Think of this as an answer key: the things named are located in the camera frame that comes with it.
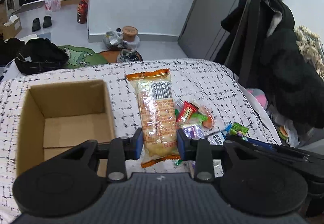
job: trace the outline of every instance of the hanging jacket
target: hanging jacket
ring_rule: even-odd
[[[267,32],[274,15],[261,1],[260,20],[248,87],[263,90],[277,110],[293,121],[324,128],[324,82],[310,64],[300,55],[294,33],[294,17],[281,0],[268,0],[271,8],[280,11],[282,20],[272,35]],[[246,0],[226,17],[221,26],[230,35],[219,50],[215,62],[224,64],[234,41]],[[236,57],[241,66],[244,42]],[[239,70],[231,69],[239,76]]]

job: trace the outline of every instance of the patterned bedsheet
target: patterned bedsheet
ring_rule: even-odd
[[[0,223],[10,223],[20,214],[11,189],[15,180],[19,117],[24,95],[29,86],[103,79],[110,93],[116,136],[131,137],[141,126],[141,121],[134,89],[126,80],[125,75],[162,68],[169,68],[171,71],[174,99],[179,97],[192,99],[212,110],[216,126],[211,130],[206,130],[205,133],[223,129],[229,122],[239,122],[249,128],[250,137],[264,142],[280,143],[279,137],[273,137],[262,125],[237,83],[229,75],[228,69],[206,60],[183,59],[105,64],[74,70],[57,70],[8,80],[0,84]],[[169,163],[168,161],[160,162],[145,170],[139,164],[139,161],[127,161],[128,175],[134,171],[187,171],[185,166],[178,168],[173,166],[174,162],[171,160]]]

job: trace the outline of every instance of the plastic bottle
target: plastic bottle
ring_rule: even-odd
[[[80,24],[85,24],[86,22],[86,15],[88,12],[88,3],[85,0],[81,0],[78,4],[78,10],[77,10],[77,20]]]

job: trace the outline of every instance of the cardboard box on floor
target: cardboard box on floor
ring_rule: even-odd
[[[17,176],[38,164],[95,139],[115,138],[114,116],[103,80],[31,86],[25,95],[17,141]],[[98,175],[106,175],[100,160]]]
[[[3,24],[0,25],[0,33],[3,34],[4,40],[15,37],[20,31],[21,31],[20,18],[17,18],[12,24],[10,24],[7,27],[5,27]]]
[[[7,6],[5,5],[5,2],[7,2],[7,0],[4,0],[3,3],[0,3],[0,24],[1,25],[7,23],[9,20]]]

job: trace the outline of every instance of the snack package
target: snack package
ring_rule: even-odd
[[[176,117],[169,69],[126,76],[135,89],[140,112],[145,157],[142,167],[152,160],[178,155]]]
[[[183,130],[183,132],[189,139],[195,137],[204,139],[203,131],[197,121],[192,121],[188,124],[179,124],[178,127]]]
[[[198,108],[195,105],[193,105],[190,102],[185,101],[183,103],[183,108],[180,111],[179,116],[177,118],[177,122],[186,123],[190,119],[190,116],[197,110],[198,110]]]
[[[248,138],[248,128],[242,126],[239,123],[233,123],[231,129],[229,130],[230,135],[240,136],[243,140],[247,141]]]
[[[191,120],[193,120],[193,119],[197,120],[198,123],[200,124],[200,126],[202,126],[203,122],[205,122],[205,121],[208,120],[208,116],[205,115],[205,114],[202,114],[202,113],[200,113],[200,112],[194,112],[194,113],[191,115],[191,117],[190,117],[190,119],[189,119],[189,122],[190,122]]]
[[[201,106],[199,108],[199,112],[201,112],[202,114],[205,114],[208,117],[207,121],[203,122],[203,126],[206,127],[206,128],[209,128],[209,129],[213,128],[213,126],[215,124],[215,120],[214,120],[214,117],[213,117],[211,111],[208,110],[207,107]]]

